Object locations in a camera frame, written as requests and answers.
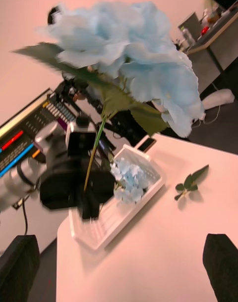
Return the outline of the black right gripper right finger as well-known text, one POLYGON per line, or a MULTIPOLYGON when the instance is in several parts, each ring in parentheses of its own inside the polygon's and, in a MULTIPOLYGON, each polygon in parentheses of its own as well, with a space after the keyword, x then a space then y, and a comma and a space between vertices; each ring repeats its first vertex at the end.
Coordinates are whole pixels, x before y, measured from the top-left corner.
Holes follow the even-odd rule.
POLYGON ((225 234, 208 234, 203 265, 219 302, 238 302, 238 249, 225 234))

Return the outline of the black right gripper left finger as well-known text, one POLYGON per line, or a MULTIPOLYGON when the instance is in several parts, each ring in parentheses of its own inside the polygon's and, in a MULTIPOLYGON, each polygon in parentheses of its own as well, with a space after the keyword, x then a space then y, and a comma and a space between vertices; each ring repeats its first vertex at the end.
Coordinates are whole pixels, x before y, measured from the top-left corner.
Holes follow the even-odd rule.
POLYGON ((0 257, 0 301, 26 302, 39 266, 36 236, 15 237, 0 257))

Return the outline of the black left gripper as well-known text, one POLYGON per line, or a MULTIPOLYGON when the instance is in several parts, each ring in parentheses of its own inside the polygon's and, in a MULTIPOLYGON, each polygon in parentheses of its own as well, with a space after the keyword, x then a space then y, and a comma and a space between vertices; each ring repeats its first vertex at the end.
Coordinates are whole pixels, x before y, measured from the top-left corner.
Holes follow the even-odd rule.
POLYGON ((81 219, 98 219, 100 204, 114 194, 115 178, 110 170, 93 162, 84 187, 89 157, 68 157, 56 162, 40 177, 40 200, 50 210, 77 207, 81 219))

